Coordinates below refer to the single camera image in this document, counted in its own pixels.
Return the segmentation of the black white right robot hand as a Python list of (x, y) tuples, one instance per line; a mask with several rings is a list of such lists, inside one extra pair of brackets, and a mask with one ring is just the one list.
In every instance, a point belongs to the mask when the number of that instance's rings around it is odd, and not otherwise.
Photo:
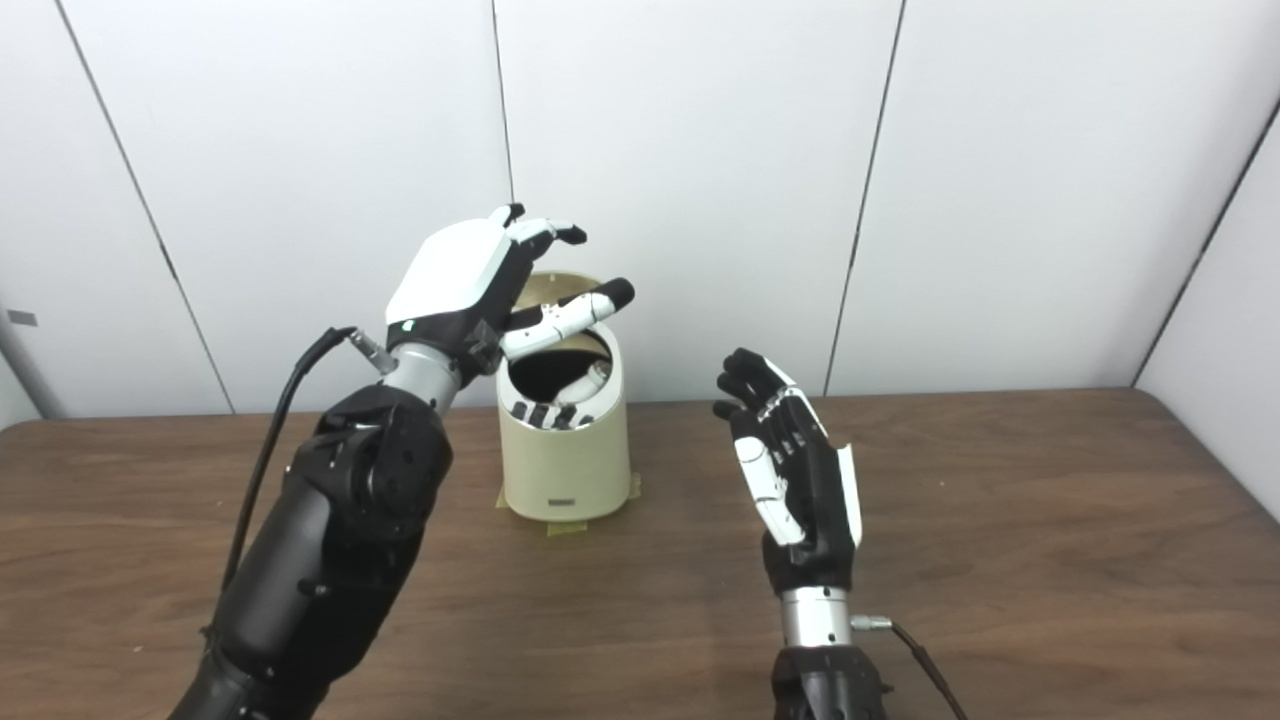
[(777, 596), (850, 591), (863, 538), (852, 447), (836, 446), (806, 393), (768, 357), (736, 348), (713, 405), (727, 421), (749, 495), (765, 525), (762, 557)]

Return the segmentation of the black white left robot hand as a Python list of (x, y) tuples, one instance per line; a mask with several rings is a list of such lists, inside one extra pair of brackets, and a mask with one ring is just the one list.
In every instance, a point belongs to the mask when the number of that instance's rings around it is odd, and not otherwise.
[(614, 278), (589, 290), (520, 309), (535, 263), (556, 242), (581, 245), (568, 222), (524, 218), (512, 202), (492, 215), (454, 223), (428, 237), (385, 310), (387, 350), (396, 369), (435, 363), (466, 386), (580, 334), (627, 307), (634, 284)]

